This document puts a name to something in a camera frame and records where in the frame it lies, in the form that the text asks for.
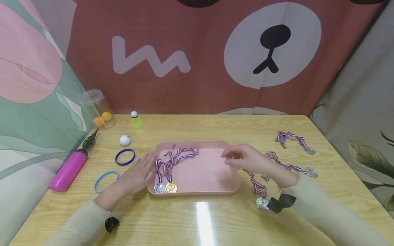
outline dark blue wristband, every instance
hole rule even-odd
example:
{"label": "dark blue wristband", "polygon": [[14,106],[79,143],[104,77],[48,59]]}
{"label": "dark blue wristband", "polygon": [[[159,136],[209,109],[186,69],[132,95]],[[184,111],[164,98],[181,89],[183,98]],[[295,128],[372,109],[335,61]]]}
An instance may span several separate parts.
{"label": "dark blue wristband", "polygon": [[[119,162],[118,162],[118,157],[119,157],[122,153],[127,152],[127,151],[131,151],[131,152],[134,153],[133,158],[131,158],[131,160],[129,160],[128,162],[119,163]],[[116,162],[119,166],[126,166],[126,165],[130,164],[131,162],[133,162],[135,158],[136,158],[136,153],[134,152],[134,150],[132,150],[132,149],[124,149],[124,150],[119,151],[119,153],[115,156],[115,162]]]}

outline sleeve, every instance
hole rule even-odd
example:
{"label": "sleeve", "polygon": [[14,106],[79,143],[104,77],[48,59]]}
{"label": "sleeve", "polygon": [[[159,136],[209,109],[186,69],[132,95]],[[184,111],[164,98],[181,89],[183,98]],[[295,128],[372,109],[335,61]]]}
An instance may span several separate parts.
{"label": "sleeve", "polygon": [[337,246],[386,246],[389,243],[353,211],[331,198],[302,173],[294,186],[281,189],[296,197],[292,208]]}
{"label": "sleeve", "polygon": [[110,213],[97,205],[94,200],[89,200],[44,246],[89,245],[96,234],[104,232],[104,222]]}

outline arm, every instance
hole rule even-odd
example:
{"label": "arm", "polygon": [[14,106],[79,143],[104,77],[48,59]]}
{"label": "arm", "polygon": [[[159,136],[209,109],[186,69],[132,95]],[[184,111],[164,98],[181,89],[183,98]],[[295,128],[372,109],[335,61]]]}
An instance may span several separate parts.
{"label": "arm", "polygon": [[281,191],[296,197],[292,208],[337,246],[389,245],[368,223],[330,197],[304,174],[298,173],[296,184]]}
{"label": "arm", "polygon": [[154,176],[154,152],[137,160],[113,184],[95,200],[82,205],[44,246],[86,246],[94,242],[96,235],[105,232],[104,222],[111,211],[127,195],[145,188]]}
{"label": "arm", "polygon": [[295,174],[277,165],[252,146],[230,146],[224,150],[222,157],[226,157],[227,165],[272,178],[282,193],[297,198],[292,208],[298,215],[337,246],[389,245],[370,225],[331,198],[304,174]]}

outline light blue wristband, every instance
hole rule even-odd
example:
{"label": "light blue wristband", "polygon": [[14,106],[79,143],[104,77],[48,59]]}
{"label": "light blue wristband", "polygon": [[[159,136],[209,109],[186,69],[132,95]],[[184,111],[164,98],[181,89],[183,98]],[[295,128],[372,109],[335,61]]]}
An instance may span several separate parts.
{"label": "light blue wristband", "polygon": [[103,175],[101,175],[97,180],[96,180],[96,183],[95,183],[95,185],[93,186],[93,189],[95,190],[95,192],[96,193],[102,193],[104,190],[102,190],[102,191],[98,191],[97,190],[97,186],[98,186],[98,184],[100,183],[100,181],[105,177],[105,176],[107,176],[107,175],[109,175],[109,174],[116,174],[117,175],[117,177],[116,177],[116,179],[115,179],[115,181],[117,181],[118,179],[119,179],[119,174],[116,172],[116,171],[109,171],[109,172],[106,172],[105,174],[103,174]]}

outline ping pong ball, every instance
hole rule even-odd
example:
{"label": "ping pong ball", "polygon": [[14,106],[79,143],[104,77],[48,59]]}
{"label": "ping pong ball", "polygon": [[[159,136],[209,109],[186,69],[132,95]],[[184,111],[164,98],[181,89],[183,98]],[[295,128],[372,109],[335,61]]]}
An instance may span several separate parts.
{"label": "ping pong ball", "polygon": [[112,115],[111,115],[110,112],[104,112],[104,113],[102,113],[101,118],[102,118],[103,120],[108,121],[108,120],[111,120],[111,119],[112,119]]}
{"label": "ping pong ball", "polygon": [[94,123],[95,126],[102,126],[102,125],[104,125],[104,121],[102,120],[101,117],[96,117],[93,120],[93,123]]}
{"label": "ping pong ball", "polygon": [[127,135],[123,135],[121,136],[121,138],[119,139],[119,143],[121,143],[121,145],[128,145],[131,143],[131,139],[129,136]]}

